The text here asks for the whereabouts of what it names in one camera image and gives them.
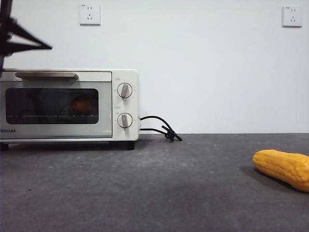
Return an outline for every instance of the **corn cob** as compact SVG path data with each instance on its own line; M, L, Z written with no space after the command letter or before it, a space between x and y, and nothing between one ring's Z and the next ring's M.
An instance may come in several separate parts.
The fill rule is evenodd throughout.
M289 183L301 191L309 191L309 157L276 150L262 150L253 157L258 170Z

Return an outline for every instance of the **glass window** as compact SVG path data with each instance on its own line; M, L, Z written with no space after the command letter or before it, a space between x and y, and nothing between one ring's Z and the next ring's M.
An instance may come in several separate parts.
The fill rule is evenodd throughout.
M95 124L94 88L9 88L5 93L9 124Z

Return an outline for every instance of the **toshiba logo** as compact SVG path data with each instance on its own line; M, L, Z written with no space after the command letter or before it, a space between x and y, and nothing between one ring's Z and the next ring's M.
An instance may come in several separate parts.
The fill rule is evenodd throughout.
M1 129L0 132L1 132L1 133L13 133L13 132L16 132L16 131L15 131L15 129L12 129L12 130Z

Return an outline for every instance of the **oven foot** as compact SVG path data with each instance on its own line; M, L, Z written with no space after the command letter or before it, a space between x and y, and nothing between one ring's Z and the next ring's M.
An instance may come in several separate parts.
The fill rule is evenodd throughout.
M9 144L0 143L0 151L8 151Z
M134 150L135 148L135 142L134 141L128 141L127 142L127 149L128 150Z

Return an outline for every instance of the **oven door handle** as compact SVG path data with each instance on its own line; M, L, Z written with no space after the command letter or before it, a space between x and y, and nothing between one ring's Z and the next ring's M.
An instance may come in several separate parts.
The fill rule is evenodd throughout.
M15 72L15 76L25 80L72 80L78 79L73 72Z

